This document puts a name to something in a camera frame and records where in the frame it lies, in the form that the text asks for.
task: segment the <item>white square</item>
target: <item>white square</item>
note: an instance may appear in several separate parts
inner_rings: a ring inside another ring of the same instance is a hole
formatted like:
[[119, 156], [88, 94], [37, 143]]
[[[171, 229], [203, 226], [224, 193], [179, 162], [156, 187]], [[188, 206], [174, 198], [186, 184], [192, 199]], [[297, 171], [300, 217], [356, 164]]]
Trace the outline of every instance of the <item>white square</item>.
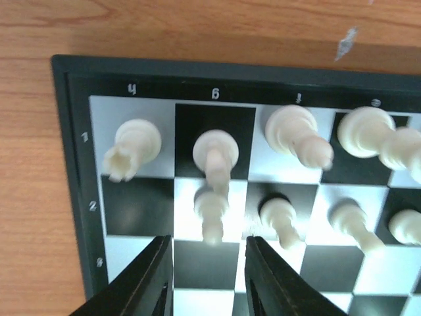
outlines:
[[408, 298], [401, 316], [420, 316], [421, 314], [421, 295], [413, 295]]
[[[415, 128], [421, 131], [421, 114], [411, 114], [409, 118], [408, 127]], [[421, 189], [421, 183], [415, 181], [409, 174], [408, 170], [392, 171], [389, 186], [391, 188], [414, 188]]]
[[[194, 212], [196, 192], [206, 185], [202, 178], [174, 180], [174, 238], [177, 240], [201, 241], [202, 220]], [[231, 180], [228, 193], [229, 210], [222, 218], [223, 242], [239, 242], [244, 227], [246, 180]]]
[[[304, 243], [295, 251], [286, 251], [281, 248], [279, 242], [266, 241], [298, 274], [301, 271], [306, 245]], [[245, 247], [246, 240], [242, 240], [239, 245], [237, 275], [235, 277], [235, 292], [245, 293]]]
[[[264, 128], [269, 116], [280, 107], [257, 105], [253, 143], [251, 148], [249, 180], [316, 184], [322, 176], [321, 169], [304, 167], [293, 155], [276, 153], [268, 145]], [[335, 118], [334, 109], [308, 108], [319, 126], [320, 137], [329, 141]]]
[[108, 280], [111, 283], [153, 240], [153, 237], [106, 236]]
[[355, 240], [333, 230], [328, 215], [343, 199], [353, 199], [367, 214], [366, 227], [374, 231], [389, 189], [384, 186], [321, 184], [310, 217], [306, 243], [308, 245], [354, 246]]
[[127, 120], [145, 119], [158, 128], [162, 147], [158, 157], [142, 165], [136, 176], [174, 177], [176, 104], [173, 100], [93, 95], [89, 104], [97, 174], [104, 171], [104, 155], [114, 145], [120, 125]]
[[353, 299], [352, 293], [331, 293], [331, 292], [321, 292], [321, 294], [330, 300], [333, 304], [338, 306], [344, 312], [348, 313], [349, 306]]
[[354, 294], [408, 295], [421, 269], [421, 248], [387, 246], [383, 253], [366, 256]]
[[234, 291], [174, 289], [174, 316], [232, 316]]

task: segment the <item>white pawn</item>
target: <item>white pawn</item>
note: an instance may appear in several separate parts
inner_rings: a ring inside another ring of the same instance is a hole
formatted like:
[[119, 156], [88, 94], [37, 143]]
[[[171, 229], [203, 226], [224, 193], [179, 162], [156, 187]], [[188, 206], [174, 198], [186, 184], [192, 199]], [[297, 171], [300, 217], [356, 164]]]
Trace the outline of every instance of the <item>white pawn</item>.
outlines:
[[223, 130], [209, 130], [199, 136], [193, 146], [193, 160], [205, 173], [206, 181], [215, 192], [228, 193], [231, 170], [238, 161], [235, 139]]
[[279, 243], [285, 250], [294, 250], [303, 244], [294, 227], [296, 216], [290, 202], [278, 197], [267, 201], [260, 210], [262, 224], [276, 231]]
[[421, 183], [421, 133], [413, 128], [396, 129], [391, 116], [375, 107], [360, 107], [339, 123], [337, 137], [351, 155], [380, 161], [393, 170], [408, 169]]
[[366, 213], [358, 205], [346, 203], [334, 210], [330, 224], [335, 231], [353, 237], [365, 255], [372, 255], [382, 251], [385, 245], [367, 230], [366, 218]]
[[222, 216], [229, 208], [226, 197], [213, 191], [201, 194], [195, 200], [195, 212], [202, 218], [203, 241], [210, 245], [219, 244], [224, 236]]
[[317, 133], [317, 122], [309, 110], [298, 105], [278, 109], [268, 119], [266, 141], [278, 153], [297, 156], [309, 168], [329, 170], [334, 151]]
[[398, 212], [391, 218], [389, 230], [402, 244], [421, 245], [421, 213], [413, 209]]

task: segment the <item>board frame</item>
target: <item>board frame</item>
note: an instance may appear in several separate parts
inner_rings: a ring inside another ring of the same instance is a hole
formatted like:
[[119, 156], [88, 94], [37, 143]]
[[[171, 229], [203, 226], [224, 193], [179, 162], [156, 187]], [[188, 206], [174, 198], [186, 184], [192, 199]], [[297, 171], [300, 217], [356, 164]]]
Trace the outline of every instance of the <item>board frame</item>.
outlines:
[[[99, 266], [99, 262], [95, 258], [93, 259], [89, 252], [89, 249], [95, 247], [104, 248], [104, 245], [93, 244], [93, 239], [95, 238], [92, 236], [89, 228], [96, 227], [92, 226], [92, 223], [96, 221], [95, 223], [98, 225], [100, 221], [98, 222], [97, 217], [93, 219], [91, 214], [89, 214], [89, 209], [87, 209], [89, 208], [89, 204], [82, 196], [80, 184], [81, 171], [78, 167], [78, 152], [74, 134], [74, 119], [76, 118], [72, 112], [71, 78], [83, 76], [101, 80], [106, 80], [110, 76], [116, 78], [120, 76], [122, 78], [130, 77], [131, 79], [137, 77], [170, 78], [174, 82], [178, 82], [180, 84], [179, 87], [183, 87], [183, 83], [186, 80], [190, 82], [208, 80], [207, 84], [210, 86], [214, 82], [222, 81], [229, 82], [233, 86], [239, 84], [265, 87], [273, 84], [289, 84], [290, 86], [312, 87], [316, 90], [322, 86], [333, 86], [364, 91], [370, 90], [378, 93], [393, 90], [415, 100], [421, 99], [421, 76], [404, 74], [75, 55], [52, 56], [51, 68], [55, 85], [78, 253], [87, 299], [98, 293], [106, 285], [104, 282], [104, 273], [107, 273], [107, 268], [106, 264], [103, 265], [102, 262], [101, 266]], [[243, 89], [241, 93], [244, 94], [246, 91], [247, 89]], [[185, 95], [188, 92], [181, 91], [180, 93], [181, 95]], [[209, 91], [207, 96], [203, 96], [201, 99], [203, 101], [232, 101], [235, 99], [231, 94], [228, 99], [222, 98], [221, 100], [215, 100], [213, 95], [214, 90], [212, 90], [212, 93]], [[263, 99], [263, 103], [279, 104], [271, 99], [267, 101]], [[410, 105], [402, 108], [401, 110], [403, 112], [415, 113], [420, 111], [421, 103], [409, 102], [404, 104]], [[96, 231], [95, 235], [100, 234], [100, 236], [96, 236], [96, 239], [101, 238], [103, 241], [102, 231], [98, 230], [97, 227], [94, 230]], [[97, 268], [102, 268], [102, 275], [99, 275]]]

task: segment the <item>black square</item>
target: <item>black square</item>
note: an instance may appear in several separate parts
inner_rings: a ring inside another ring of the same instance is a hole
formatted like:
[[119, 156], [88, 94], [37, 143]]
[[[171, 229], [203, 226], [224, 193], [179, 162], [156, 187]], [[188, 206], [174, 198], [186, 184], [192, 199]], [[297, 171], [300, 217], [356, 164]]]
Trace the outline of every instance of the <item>black square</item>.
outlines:
[[392, 216], [404, 209], [421, 212], [421, 191], [419, 189], [390, 188], [376, 229], [377, 236], [385, 244], [401, 244], [392, 236], [388, 226]]
[[[323, 183], [367, 184], [386, 186], [391, 170], [383, 165], [378, 157], [358, 158], [347, 153], [337, 138], [337, 127], [345, 113], [337, 113], [330, 144], [334, 149], [332, 169], [322, 174]], [[408, 117], [393, 117], [396, 126], [406, 126]]]
[[246, 293], [234, 294], [234, 306], [232, 307], [232, 316], [249, 316], [249, 303]]
[[231, 171], [233, 179], [249, 175], [254, 108], [210, 105], [176, 105], [176, 176], [203, 177], [193, 161], [196, 139], [208, 130], [224, 130], [237, 142], [239, 159]]
[[107, 234], [174, 235], [174, 180], [133, 178], [115, 183], [102, 176]]
[[282, 184], [273, 182], [249, 182], [245, 202], [245, 232], [243, 239], [251, 234], [262, 236], [267, 240], [277, 240], [268, 235], [267, 228], [260, 223], [259, 210], [272, 198], [287, 199], [297, 213], [297, 223], [306, 226], [309, 223], [314, 199], [317, 193], [316, 184]]
[[355, 246], [307, 246], [300, 275], [319, 292], [352, 292], [363, 258]]
[[174, 287], [233, 290], [239, 244], [174, 241]]
[[354, 296], [349, 316], [399, 316], [407, 296]]

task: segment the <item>white mark on wood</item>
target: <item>white mark on wood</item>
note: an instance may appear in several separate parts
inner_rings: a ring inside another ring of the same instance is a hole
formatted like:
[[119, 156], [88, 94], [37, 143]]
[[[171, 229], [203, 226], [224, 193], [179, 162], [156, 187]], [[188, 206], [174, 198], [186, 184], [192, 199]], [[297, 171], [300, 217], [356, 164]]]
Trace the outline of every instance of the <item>white mark on wood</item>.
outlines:
[[358, 28], [355, 26], [354, 28], [351, 28], [348, 30], [347, 35], [344, 39], [341, 39], [339, 41], [339, 45], [337, 46], [337, 53], [335, 61], [340, 60], [345, 54], [349, 53], [351, 48], [354, 45], [354, 37], [358, 33]]

